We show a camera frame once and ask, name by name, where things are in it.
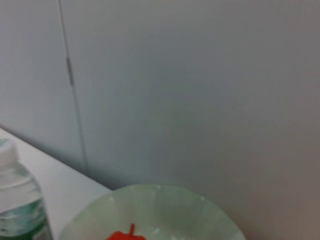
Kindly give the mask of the clear green-label water bottle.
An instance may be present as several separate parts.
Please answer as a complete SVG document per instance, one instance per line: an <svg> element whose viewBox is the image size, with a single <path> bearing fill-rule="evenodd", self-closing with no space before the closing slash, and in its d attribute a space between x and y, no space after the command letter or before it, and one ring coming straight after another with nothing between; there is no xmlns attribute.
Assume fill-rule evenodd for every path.
<svg viewBox="0 0 320 240"><path fill-rule="evenodd" d="M41 187L6 138L0 138L0 240L54 240Z"/></svg>

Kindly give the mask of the orange-red knitted fruit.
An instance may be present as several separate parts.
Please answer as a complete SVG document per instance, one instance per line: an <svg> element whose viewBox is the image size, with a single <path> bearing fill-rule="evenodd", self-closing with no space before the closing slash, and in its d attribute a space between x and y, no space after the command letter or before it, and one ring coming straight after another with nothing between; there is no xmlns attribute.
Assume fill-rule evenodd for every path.
<svg viewBox="0 0 320 240"><path fill-rule="evenodd" d="M115 231L105 240L147 240L142 235L135 235L136 225L132 223L128 233Z"/></svg>

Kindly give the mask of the wavy translucent glass fruit plate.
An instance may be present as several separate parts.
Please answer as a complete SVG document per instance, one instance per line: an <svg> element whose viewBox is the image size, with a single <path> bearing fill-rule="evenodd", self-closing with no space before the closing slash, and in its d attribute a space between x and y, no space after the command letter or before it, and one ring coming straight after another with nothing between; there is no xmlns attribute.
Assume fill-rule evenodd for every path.
<svg viewBox="0 0 320 240"><path fill-rule="evenodd" d="M89 204L59 240L106 240L116 231L146 240L247 240L215 203L177 185L135 184Z"/></svg>

